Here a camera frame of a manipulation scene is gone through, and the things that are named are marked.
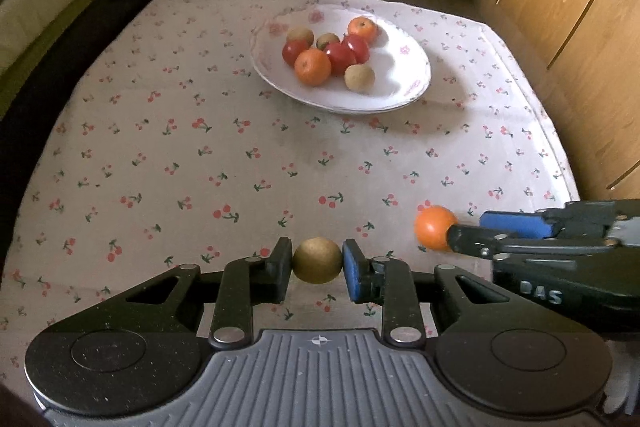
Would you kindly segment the brown longan fruit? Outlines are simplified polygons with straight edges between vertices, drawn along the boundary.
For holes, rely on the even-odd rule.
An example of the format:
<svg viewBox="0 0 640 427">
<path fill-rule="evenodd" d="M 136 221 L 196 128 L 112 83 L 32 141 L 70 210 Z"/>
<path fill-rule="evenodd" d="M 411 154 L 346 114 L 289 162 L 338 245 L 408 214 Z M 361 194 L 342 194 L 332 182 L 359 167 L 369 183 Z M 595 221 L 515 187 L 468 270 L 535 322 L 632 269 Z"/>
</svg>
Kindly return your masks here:
<svg viewBox="0 0 640 427">
<path fill-rule="evenodd" d="M 341 273 L 343 253 L 334 242 L 324 237 L 305 239 L 293 256 L 293 271 L 308 284 L 329 283 Z"/>
</svg>

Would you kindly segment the orange tangerine with stem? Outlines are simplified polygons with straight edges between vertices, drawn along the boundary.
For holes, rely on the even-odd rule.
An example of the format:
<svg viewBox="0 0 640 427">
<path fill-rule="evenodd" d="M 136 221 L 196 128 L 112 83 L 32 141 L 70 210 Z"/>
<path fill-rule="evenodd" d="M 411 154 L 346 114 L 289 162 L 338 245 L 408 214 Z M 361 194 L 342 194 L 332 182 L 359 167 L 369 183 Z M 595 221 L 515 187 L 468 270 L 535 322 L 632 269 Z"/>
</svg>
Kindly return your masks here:
<svg viewBox="0 0 640 427">
<path fill-rule="evenodd" d="M 348 23 L 347 33 L 350 36 L 363 38 L 367 43 L 372 44 L 378 38 L 378 25 L 370 18 L 358 16 Z"/>
</svg>

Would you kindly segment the smooth orange tangerine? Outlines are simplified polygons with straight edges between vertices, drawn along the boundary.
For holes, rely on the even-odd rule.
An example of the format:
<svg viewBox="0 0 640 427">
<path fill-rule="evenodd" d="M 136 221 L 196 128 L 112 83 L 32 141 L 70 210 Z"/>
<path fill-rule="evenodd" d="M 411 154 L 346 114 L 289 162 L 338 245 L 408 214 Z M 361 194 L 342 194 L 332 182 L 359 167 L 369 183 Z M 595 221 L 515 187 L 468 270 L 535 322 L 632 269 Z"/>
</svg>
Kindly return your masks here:
<svg viewBox="0 0 640 427">
<path fill-rule="evenodd" d="M 456 215 L 442 206 L 421 206 L 413 230 L 418 243 L 432 251 L 448 251 L 448 230 L 458 223 Z"/>
</svg>

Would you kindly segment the dark brown longan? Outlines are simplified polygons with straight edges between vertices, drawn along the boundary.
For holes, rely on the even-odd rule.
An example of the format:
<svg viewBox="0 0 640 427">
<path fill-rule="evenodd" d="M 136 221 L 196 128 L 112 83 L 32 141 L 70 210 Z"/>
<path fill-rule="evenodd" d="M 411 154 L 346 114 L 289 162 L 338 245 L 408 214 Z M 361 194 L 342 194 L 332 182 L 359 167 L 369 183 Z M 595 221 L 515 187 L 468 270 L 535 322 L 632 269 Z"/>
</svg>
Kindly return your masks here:
<svg viewBox="0 0 640 427">
<path fill-rule="evenodd" d="M 288 41 L 303 41 L 307 46 L 314 44 L 314 33 L 307 27 L 296 26 L 292 27 L 286 35 Z"/>
</svg>

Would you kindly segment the round red tomato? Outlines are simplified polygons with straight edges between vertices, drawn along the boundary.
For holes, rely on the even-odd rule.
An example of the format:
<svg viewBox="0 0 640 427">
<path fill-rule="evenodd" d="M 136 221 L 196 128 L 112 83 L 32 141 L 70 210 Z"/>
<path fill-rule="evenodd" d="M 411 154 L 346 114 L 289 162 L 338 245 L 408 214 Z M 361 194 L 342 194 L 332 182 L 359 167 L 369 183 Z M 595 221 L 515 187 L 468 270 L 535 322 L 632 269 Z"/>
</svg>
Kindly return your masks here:
<svg viewBox="0 0 640 427">
<path fill-rule="evenodd" d="M 284 44 L 281 52 L 283 61 L 285 61 L 288 66 L 294 67 L 297 57 L 308 49 L 309 43 L 304 39 L 288 40 Z"/>
</svg>

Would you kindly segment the white floral plate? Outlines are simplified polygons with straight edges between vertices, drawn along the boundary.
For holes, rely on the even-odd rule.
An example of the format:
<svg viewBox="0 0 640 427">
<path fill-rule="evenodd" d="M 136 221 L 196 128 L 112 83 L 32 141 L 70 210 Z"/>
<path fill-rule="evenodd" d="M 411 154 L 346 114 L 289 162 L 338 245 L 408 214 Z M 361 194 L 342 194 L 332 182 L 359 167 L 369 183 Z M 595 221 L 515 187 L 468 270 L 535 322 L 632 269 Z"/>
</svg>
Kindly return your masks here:
<svg viewBox="0 0 640 427">
<path fill-rule="evenodd" d="M 390 112 L 430 87 L 426 52 L 389 20 L 341 4 L 287 8 L 250 36 L 254 69 L 295 101 L 340 114 Z"/>
</svg>

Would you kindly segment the red plum tomato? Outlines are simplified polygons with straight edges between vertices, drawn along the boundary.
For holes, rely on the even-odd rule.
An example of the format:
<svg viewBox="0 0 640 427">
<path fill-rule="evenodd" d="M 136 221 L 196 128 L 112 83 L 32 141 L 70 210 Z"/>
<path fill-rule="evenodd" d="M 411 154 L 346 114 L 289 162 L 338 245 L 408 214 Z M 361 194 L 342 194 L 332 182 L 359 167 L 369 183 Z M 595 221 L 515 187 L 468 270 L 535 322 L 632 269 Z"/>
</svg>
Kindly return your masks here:
<svg viewBox="0 0 640 427">
<path fill-rule="evenodd" d="M 329 44 L 324 53 L 329 57 L 333 76 L 343 76 L 346 69 L 357 63 L 352 51 L 341 42 Z"/>
<path fill-rule="evenodd" d="M 366 39 L 358 35 L 344 35 L 342 43 L 352 51 L 358 64 L 364 64 L 369 61 L 370 48 Z"/>
</svg>

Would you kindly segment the cherry print tablecloth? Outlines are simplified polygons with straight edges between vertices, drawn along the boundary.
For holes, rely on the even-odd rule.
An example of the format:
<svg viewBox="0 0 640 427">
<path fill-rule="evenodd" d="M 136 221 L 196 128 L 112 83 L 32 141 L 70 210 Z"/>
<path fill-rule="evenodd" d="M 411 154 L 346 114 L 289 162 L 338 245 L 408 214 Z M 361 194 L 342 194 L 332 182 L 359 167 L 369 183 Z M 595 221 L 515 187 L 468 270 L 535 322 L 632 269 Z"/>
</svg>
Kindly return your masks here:
<svg viewBox="0 0 640 427">
<path fill-rule="evenodd" d="M 338 116 L 270 88 L 250 33 L 335 4 L 390 20 L 427 56 L 411 105 Z M 416 270 L 442 261 L 413 222 L 441 205 L 475 222 L 577 197 L 552 121 L 488 26 L 381 0 L 154 0 L 46 126 L 27 169 L 1 280 L 1 380 L 28 384 L 30 340 L 48 325 L 166 269 L 218 271 L 282 236 L 357 239 Z"/>
</svg>

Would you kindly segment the pale longan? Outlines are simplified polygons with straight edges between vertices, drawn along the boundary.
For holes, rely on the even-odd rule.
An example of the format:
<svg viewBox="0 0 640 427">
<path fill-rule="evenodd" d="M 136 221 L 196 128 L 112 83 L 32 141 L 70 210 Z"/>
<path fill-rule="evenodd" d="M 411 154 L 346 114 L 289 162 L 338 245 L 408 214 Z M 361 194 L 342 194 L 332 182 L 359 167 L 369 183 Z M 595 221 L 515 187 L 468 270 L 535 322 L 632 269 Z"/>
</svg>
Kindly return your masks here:
<svg viewBox="0 0 640 427">
<path fill-rule="evenodd" d="M 367 64 L 350 65 L 344 72 L 345 86 L 352 92 L 369 92 L 373 88 L 375 80 L 375 72 Z"/>
<path fill-rule="evenodd" d="M 341 39 L 338 35 L 335 35 L 333 32 L 326 32 L 317 39 L 316 47 L 324 51 L 329 44 L 340 42 Z"/>
</svg>

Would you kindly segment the wooden wardrobe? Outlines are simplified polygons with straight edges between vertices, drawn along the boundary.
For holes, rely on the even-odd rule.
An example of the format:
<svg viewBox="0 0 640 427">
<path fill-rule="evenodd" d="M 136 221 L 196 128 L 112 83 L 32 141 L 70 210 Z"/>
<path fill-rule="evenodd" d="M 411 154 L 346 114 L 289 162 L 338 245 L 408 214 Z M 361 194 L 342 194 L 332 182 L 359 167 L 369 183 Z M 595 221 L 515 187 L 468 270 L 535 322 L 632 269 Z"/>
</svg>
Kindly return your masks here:
<svg viewBox="0 0 640 427">
<path fill-rule="evenodd" d="M 639 0 L 477 0 L 588 199 L 639 195 Z"/>
</svg>

